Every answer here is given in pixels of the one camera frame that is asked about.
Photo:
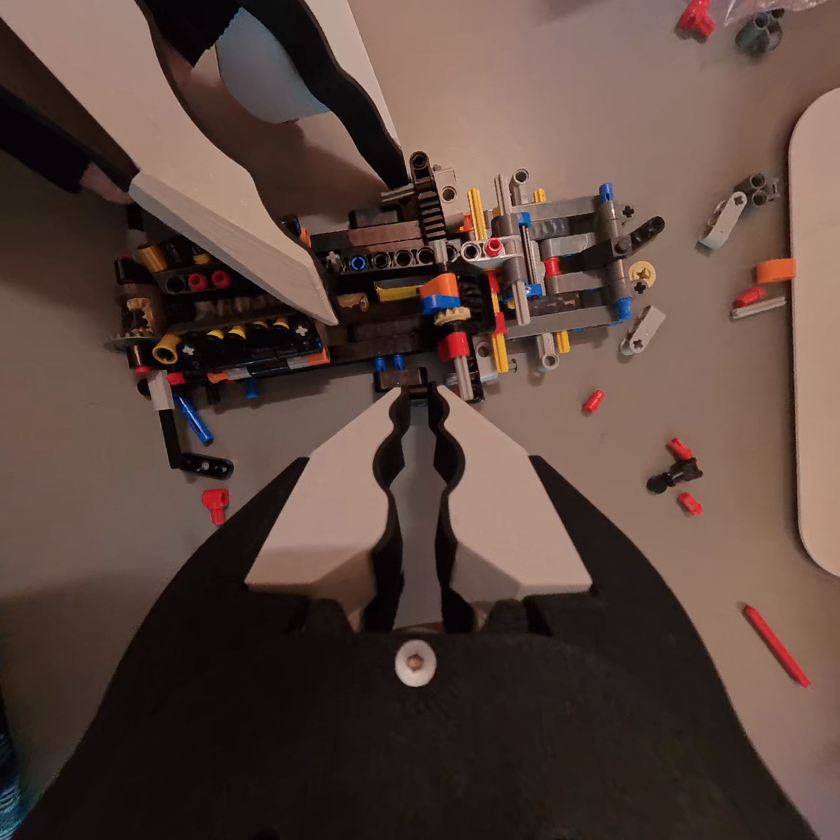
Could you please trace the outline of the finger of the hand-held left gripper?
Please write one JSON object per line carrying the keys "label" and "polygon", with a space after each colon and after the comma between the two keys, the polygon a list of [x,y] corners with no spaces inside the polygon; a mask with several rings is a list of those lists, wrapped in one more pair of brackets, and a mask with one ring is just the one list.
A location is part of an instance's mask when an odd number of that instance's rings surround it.
{"label": "finger of the hand-held left gripper", "polygon": [[350,3],[279,2],[279,42],[385,186],[405,186],[403,150]]}
{"label": "finger of the hand-held left gripper", "polygon": [[143,209],[294,309],[337,323],[310,250],[175,95],[135,2],[2,1],[2,20],[139,167]]}

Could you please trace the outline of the white lamp base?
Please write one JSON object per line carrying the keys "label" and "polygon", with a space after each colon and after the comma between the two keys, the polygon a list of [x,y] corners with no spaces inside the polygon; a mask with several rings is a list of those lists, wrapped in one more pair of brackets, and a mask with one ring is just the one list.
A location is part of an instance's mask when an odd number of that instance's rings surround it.
{"label": "white lamp base", "polygon": [[839,575],[839,89],[789,144],[797,521],[811,560]]}

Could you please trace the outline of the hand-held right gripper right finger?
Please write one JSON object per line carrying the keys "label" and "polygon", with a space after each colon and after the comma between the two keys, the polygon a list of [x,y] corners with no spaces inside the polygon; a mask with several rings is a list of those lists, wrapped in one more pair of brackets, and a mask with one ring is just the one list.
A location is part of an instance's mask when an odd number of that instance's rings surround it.
{"label": "hand-held right gripper right finger", "polygon": [[592,578],[527,451],[434,385],[435,534],[447,632],[472,632],[498,602],[588,592]]}

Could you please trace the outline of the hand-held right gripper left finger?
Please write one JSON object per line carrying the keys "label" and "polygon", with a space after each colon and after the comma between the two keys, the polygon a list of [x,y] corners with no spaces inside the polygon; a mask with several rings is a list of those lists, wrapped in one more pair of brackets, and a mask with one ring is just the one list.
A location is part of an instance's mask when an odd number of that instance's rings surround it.
{"label": "hand-held right gripper left finger", "polygon": [[391,486],[405,432],[395,388],[312,452],[245,578],[251,591],[332,600],[365,631],[393,629],[404,573]]}

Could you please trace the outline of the person's plaid clothing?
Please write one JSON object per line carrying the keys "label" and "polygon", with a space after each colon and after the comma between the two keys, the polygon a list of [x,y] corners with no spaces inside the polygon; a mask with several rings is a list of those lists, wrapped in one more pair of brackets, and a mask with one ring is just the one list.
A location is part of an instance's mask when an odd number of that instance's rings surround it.
{"label": "person's plaid clothing", "polygon": [[30,810],[28,793],[22,782],[22,765],[14,746],[1,698],[1,838],[10,839],[23,824]]}

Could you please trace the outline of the long red lego axle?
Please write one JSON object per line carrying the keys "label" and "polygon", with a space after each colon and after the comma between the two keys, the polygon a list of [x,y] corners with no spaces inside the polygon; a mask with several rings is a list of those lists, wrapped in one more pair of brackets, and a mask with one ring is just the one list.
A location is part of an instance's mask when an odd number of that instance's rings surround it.
{"label": "long red lego axle", "polygon": [[798,664],[788,648],[763,618],[760,611],[752,605],[745,605],[742,609],[742,614],[762,640],[765,647],[771,652],[774,659],[782,667],[786,675],[800,687],[812,687],[812,682],[805,674],[804,669]]}

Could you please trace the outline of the blue lego pin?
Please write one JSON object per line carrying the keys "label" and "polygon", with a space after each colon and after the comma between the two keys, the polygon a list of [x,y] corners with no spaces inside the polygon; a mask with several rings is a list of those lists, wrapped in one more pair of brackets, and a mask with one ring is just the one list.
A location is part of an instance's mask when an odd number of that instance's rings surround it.
{"label": "blue lego pin", "polygon": [[183,394],[176,393],[173,395],[173,400],[198,441],[204,446],[210,445],[215,440],[215,436],[204,423],[200,413],[196,410],[189,398]]}

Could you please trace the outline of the clear plastic bag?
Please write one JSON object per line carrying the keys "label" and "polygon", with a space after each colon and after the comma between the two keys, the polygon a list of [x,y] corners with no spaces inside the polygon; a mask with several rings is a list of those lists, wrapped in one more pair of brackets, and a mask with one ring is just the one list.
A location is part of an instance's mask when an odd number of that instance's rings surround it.
{"label": "clear plastic bag", "polygon": [[828,1],[712,1],[710,10],[719,25],[731,27],[745,24],[758,15],[770,14],[779,9],[786,13],[800,13],[828,3]]}

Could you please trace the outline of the black lego connector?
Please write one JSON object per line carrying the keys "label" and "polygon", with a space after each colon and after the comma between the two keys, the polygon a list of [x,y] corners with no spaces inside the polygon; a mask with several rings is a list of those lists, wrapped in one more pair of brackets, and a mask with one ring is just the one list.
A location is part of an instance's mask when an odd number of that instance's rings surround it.
{"label": "black lego connector", "polygon": [[661,495],[668,488],[703,477],[703,472],[697,464],[696,458],[676,460],[665,472],[651,476],[646,483],[646,489],[655,495]]}

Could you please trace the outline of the dark grey lego connector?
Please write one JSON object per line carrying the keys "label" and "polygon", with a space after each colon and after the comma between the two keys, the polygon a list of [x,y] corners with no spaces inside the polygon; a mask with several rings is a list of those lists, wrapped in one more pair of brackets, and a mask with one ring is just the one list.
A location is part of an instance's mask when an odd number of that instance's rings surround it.
{"label": "dark grey lego connector", "polygon": [[775,8],[752,17],[736,35],[737,49],[750,57],[764,56],[777,49],[783,38],[784,14],[784,9]]}
{"label": "dark grey lego connector", "polygon": [[743,193],[751,207],[764,207],[782,195],[783,179],[780,175],[755,172],[742,179],[732,190]]}

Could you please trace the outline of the short black lego brick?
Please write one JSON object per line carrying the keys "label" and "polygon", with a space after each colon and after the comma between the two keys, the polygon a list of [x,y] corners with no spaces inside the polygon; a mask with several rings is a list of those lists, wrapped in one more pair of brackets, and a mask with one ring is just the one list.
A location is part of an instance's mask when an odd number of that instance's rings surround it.
{"label": "short black lego brick", "polygon": [[376,393],[398,389],[408,390],[415,396],[425,395],[427,385],[427,371],[424,367],[375,371],[373,374],[373,387]]}

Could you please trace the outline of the lego car chassis assembly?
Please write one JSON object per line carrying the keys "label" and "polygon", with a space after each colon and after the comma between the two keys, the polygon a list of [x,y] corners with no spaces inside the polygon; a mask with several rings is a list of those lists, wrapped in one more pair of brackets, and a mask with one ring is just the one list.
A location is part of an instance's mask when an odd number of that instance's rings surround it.
{"label": "lego car chassis assembly", "polygon": [[121,325],[105,346],[125,358],[158,400],[167,458],[179,468],[173,400],[205,391],[218,404],[240,385],[248,399],[263,381],[304,371],[368,364],[411,368],[435,354],[450,387],[480,403],[485,385],[515,369],[515,345],[531,342],[537,370],[557,369],[571,335],[632,321],[636,262],[629,235],[640,224],[611,183],[597,194],[550,201],[529,194],[529,172],[497,176],[496,207],[467,192],[455,171],[423,151],[409,159],[409,182],[353,210],[349,226],[311,234],[295,216],[284,227],[322,269],[334,325],[317,322],[246,279],[184,236],[154,241],[130,208],[131,255],[114,262]]}

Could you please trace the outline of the light grey lego liftarm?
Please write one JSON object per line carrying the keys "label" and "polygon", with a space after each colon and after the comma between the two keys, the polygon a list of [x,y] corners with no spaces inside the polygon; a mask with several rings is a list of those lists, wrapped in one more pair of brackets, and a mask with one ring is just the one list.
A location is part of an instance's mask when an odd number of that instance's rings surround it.
{"label": "light grey lego liftarm", "polygon": [[708,250],[717,250],[730,238],[745,208],[749,204],[743,191],[733,192],[729,199],[720,202],[707,221],[706,229],[697,244]]}
{"label": "light grey lego liftarm", "polygon": [[666,315],[663,311],[654,306],[646,306],[621,342],[621,355],[632,357],[644,352],[665,320]]}

